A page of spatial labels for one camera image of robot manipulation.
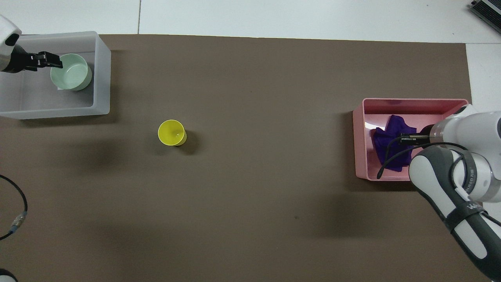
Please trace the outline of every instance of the green bowl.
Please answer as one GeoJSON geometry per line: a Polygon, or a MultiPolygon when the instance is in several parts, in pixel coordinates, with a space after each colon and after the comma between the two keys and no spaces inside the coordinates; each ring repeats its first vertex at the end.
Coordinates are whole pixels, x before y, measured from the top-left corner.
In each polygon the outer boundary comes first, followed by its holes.
{"type": "Polygon", "coordinates": [[[92,79],[92,71],[82,56],[66,54],[60,57],[63,68],[51,68],[52,82],[60,89],[82,90],[92,79]]]}

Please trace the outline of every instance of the purple towel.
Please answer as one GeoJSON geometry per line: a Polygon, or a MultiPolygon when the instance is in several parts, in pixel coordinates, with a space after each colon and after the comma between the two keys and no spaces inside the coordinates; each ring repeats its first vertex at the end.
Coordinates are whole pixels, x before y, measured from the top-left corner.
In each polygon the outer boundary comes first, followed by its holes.
{"type": "MultiPolygon", "coordinates": [[[[379,162],[381,164],[384,163],[384,157],[386,154],[386,147],[396,137],[399,137],[401,133],[416,133],[417,130],[414,127],[410,127],[405,124],[404,119],[401,116],[391,115],[390,120],[388,121],[388,125],[386,126],[386,130],[382,130],[381,128],[376,128],[372,139],[374,140],[374,148],[376,149],[377,157],[379,158],[379,162]]],[[[401,152],[411,146],[401,145],[398,141],[395,141],[390,146],[390,151],[388,153],[388,158],[391,158],[398,152],[401,152]]],[[[411,151],[400,155],[396,159],[392,160],[387,169],[391,169],[393,171],[401,172],[402,167],[406,167],[410,164],[411,151]]]]}

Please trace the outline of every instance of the translucent white bin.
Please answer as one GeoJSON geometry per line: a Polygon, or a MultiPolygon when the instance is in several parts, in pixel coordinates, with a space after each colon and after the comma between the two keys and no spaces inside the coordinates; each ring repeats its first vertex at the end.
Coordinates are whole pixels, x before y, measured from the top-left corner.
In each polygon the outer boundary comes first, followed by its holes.
{"type": "Polygon", "coordinates": [[[36,72],[0,72],[0,116],[31,119],[109,113],[111,51],[96,32],[25,35],[17,44],[29,53],[79,54],[93,76],[83,90],[70,91],[58,90],[49,67],[36,72]]]}

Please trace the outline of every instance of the pink container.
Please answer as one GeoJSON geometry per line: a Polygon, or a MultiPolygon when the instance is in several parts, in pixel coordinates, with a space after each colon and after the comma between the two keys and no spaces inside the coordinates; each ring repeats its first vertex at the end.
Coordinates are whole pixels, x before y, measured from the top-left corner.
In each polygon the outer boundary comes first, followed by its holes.
{"type": "MultiPolygon", "coordinates": [[[[376,179],[381,163],[372,142],[373,129],[385,129],[389,117],[399,115],[408,126],[417,128],[435,124],[468,104],[465,99],[393,99],[366,98],[353,111],[353,136],[355,141],[355,172],[357,177],[371,181],[409,181],[408,167],[402,172],[386,169],[376,179]]],[[[412,152],[415,156],[421,149],[412,152]]]]}

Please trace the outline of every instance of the yellow plastic cup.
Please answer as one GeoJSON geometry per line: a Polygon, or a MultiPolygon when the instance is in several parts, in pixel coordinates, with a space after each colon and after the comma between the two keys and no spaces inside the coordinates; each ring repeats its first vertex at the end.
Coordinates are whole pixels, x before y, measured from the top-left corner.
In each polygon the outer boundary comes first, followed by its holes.
{"type": "Polygon", "coordinates": [[[169,119],[158,128],[158,139],[167,146],[181,146],[186,141],[186,131],[180,122],[169,119]]]}

